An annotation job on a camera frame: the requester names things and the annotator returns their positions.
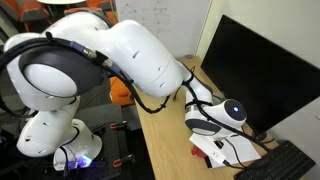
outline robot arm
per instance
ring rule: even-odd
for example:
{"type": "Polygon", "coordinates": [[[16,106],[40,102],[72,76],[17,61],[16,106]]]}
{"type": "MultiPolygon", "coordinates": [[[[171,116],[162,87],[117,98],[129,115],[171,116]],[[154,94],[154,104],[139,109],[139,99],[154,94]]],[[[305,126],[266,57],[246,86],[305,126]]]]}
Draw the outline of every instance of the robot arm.
{"type": "MultiPolygon", "coordinates": [[[[103,62],[107,66],[104,68],[126,76],[149,96],[168,96],[182,86],[186,91],[185,123],[195,133],[220,140],[232,132],[219,124],[238,129],[246,120],[245,110],[237,101],[214,104],[212,91],[137,22],[123,21],[109,28],[101,18],[78,12],[62,18],[45,32],[54,38],[76,41],[76,46],[70,45],[71,48],[79,50],[80,45],[81,53],[88,59],[96,52],[102,53],[109,58],[103,62]]],[[[26,40],[45,37],[45,32],[14,36],[5,44],[5,51],[26,40]]],[[[55,152],[58,164],[65,162],[59,150],[61,146],[70,151],[68,157],[72,158],[68,161],[83,162],[88,158],[91,161],[98,155],[101,140],[98,137],[91,140],[88,128],[72,119],[79,103],[75,96],[99,84],[106,76],[101,67],[88,59],[63,48],[47,46],[28,50],[7,65],[23,103],[40,111],[21,133],[17,146],[22,153],[45,156],[55,152]]]]}

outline desk surface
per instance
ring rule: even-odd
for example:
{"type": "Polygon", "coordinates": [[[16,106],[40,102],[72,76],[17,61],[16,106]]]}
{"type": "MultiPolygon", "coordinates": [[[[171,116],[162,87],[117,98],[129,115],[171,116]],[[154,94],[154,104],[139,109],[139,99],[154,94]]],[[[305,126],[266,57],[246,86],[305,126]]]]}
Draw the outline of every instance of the desk surface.
{"type": "MultiPolygon", "coordinates": [[[[195,66],[195,75],[211,86],[213,91],[219,92],[201,70],[201,60],[198,57],[181,59],[181,62],[189,68],[195,66]]],[[[139,90],[138,93],[142,101],[152,109],[157,108],[163,101],[161,98],[149,97],[139,90]]],[[[176,101],[173,101],[171,97],[167,108],[159,113],[148,114],[137,105],[156,179],[233,179],[233,175],[239,170],[227,167],[208,169],[203,158],[192,156],[193,144],[189,141],[192,132],[184,123],[184,105],[185,92],[183,89],[178,92],[176,101]]],[[[251,133],[247,125],[244,126],[244,130],[251,133]]],[[[268,146],[272,148],[276,145],[273,142],[268,146]]],[[[265,153],[261,148],[255,147],[260,155],[265,153]]]]}
{"type": "Polygon", "coordinates": [[[37,0],[37,1],[43,4],[65,5],[65,4],[81,3],[86,0],[37,0]]]}

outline computer monitor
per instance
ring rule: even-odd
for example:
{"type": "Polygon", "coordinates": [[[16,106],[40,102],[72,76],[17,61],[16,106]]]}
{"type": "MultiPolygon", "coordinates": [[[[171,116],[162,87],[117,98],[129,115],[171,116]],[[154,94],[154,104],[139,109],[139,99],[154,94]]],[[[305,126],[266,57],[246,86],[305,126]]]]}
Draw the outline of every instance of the computer monitor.
{"type": "Polygon", "coordinates": [[[225,15],[201,68],[244,105],[257,136],[320,95],[319,68],[225,15]]]}

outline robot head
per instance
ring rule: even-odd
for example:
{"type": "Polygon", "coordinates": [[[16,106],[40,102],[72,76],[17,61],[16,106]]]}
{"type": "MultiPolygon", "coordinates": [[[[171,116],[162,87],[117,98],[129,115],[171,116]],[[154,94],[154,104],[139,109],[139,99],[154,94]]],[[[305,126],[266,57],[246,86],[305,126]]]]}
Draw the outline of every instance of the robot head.
{"type": "Polygon", "coordinates": [[[231,131],[221,127],[218,121],[232,128],[240,128],[247,118],[247,113],[242,104],[233,99],[227,99],[216,106],[203,107],[203,110],[212,117],[207,119],[198,108],[187,108],[186,125],[194,133],[224,138],[232,134],[231,131]]]}

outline keyboard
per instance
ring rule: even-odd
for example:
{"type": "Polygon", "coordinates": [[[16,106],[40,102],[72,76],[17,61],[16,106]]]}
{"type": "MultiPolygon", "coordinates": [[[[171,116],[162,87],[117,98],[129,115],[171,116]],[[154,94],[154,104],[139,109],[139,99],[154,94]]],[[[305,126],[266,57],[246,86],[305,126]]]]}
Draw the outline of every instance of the keyboard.
{"type": "MultiPolygon", "coordinates": [[[[284,141],[271,150],[273,159],[263,168],[245,169],[235,180],[295,180],[301,178],[316,163],[290,141],[284,141]]],[[[257,167],[268,161],[267,155],[248,167],[257,167]]]]}

